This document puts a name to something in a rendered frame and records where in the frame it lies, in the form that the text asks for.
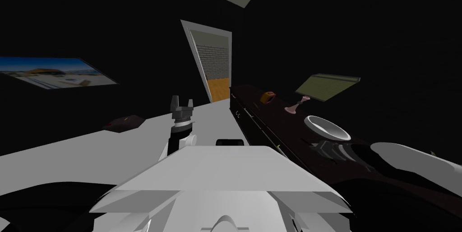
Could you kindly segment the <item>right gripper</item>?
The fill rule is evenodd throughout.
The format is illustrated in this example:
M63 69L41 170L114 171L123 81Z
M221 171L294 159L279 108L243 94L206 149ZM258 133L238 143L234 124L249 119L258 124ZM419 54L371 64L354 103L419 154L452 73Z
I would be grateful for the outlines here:
M338 143L334 143L327 140L321 140L319 143L312 144L309 148L317 152L322 157L328 158L334 161L342 160L342 153L339 152Z

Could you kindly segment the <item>pink candlestick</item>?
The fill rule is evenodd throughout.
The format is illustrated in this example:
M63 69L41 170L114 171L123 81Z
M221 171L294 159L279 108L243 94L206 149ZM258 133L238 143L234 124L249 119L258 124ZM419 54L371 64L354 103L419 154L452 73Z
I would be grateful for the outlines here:
M290 107L285 107L284 109L290 113L290 114L296 114L296 109L299 105L301 105L303 102L310 100L311 98L308 96L303 96L300 101L298 101L295 105L290 106Z

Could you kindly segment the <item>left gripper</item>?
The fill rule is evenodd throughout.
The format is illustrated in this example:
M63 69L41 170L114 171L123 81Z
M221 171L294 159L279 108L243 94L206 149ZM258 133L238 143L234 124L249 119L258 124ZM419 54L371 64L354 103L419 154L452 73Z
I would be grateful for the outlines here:
M177 95L172 96L171 100L171 117L174 120L188 119L192 116L194 110L193 99L188 100L187 107L179 106L179 97Z

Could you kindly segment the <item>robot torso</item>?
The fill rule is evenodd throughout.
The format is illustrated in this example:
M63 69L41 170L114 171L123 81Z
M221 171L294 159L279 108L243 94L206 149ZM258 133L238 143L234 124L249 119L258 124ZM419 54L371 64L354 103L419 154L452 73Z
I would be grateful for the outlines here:
M266 146L186 146L105 194L107 232L351 232L348 203Z

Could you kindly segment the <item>dark brown sideboard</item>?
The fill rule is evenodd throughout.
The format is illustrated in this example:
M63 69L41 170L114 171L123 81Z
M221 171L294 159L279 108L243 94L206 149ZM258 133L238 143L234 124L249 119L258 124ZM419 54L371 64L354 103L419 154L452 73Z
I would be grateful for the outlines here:
M271 147L317 178L319 177L305 165L307 145L316 144L321 140L369 145L354 136L350 141L324 138L305 125L304 119L307 116L305 111L290 114L284 109L287 103L278 98L273 99L269 104L262 104L260 102L262 95L263 92L253 86L230 87L230 111L246 140L251 146Z

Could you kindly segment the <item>olive green window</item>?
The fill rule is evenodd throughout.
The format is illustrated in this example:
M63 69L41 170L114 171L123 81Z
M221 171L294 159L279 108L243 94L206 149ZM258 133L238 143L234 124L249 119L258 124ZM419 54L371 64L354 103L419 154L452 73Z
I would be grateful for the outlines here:
M325 102L360 82L360 77L314 74L295 90L295 93Z

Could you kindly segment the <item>dark brown flat cushion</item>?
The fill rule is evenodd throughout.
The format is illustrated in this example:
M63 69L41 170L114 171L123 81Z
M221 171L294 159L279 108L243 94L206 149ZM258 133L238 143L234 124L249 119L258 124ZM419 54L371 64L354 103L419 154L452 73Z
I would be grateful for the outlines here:
M111 121L102 127L102 130L107 130L115 133L122 133L129 130L137 129L146 120L137 115L122 117Z

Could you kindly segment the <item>white bowl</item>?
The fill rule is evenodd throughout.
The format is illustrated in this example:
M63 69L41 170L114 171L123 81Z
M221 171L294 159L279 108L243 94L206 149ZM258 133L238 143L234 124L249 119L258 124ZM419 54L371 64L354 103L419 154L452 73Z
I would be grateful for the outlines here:
M305 125L320 136L335 141L350 141L351 136L336 124L318 116L307 116Z

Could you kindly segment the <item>landscape picture on wall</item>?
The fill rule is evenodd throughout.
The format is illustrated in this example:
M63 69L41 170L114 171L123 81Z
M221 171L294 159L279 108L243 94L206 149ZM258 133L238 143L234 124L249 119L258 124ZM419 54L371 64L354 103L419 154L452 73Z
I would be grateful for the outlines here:
M0 73L44 89L117 85L80 58L0 57Z

